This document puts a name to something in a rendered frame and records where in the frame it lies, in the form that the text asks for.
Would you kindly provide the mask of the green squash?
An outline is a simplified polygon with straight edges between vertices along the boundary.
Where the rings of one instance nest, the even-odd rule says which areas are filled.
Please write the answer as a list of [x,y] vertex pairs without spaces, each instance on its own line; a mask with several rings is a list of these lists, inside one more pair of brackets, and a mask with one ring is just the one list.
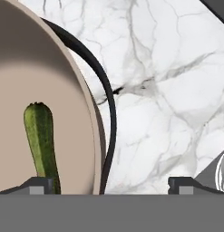
[[42,102],[31,103],[24,110],[24,127],[37,176],[52,179],[54,194],[60,194],[51,110]]

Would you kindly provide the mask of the beige pot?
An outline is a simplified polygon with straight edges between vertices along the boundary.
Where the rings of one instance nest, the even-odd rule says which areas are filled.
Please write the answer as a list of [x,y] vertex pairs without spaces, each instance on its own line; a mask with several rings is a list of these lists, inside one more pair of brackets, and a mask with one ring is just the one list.
[[54,31],[18,0],[0,0],[0,190],[35,174],[24,110],[42,102],[54,118],[64,194],[98,194],[102,119],[83,75]]

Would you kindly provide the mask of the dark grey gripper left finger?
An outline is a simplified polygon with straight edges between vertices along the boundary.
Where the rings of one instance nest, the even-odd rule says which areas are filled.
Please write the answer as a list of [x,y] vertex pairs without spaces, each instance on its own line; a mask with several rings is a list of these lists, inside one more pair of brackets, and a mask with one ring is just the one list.
[[0,194],[48,195],[54,193],[54,181],[51,178],[31,177],[22,185],[0,191]]

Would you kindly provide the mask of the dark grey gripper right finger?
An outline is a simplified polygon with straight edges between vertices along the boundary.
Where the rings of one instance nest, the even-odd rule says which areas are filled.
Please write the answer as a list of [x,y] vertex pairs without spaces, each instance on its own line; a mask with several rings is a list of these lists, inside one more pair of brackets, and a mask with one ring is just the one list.
[[169,195],[223,194],[223,191],[206,187],[191,177],[169,177]]

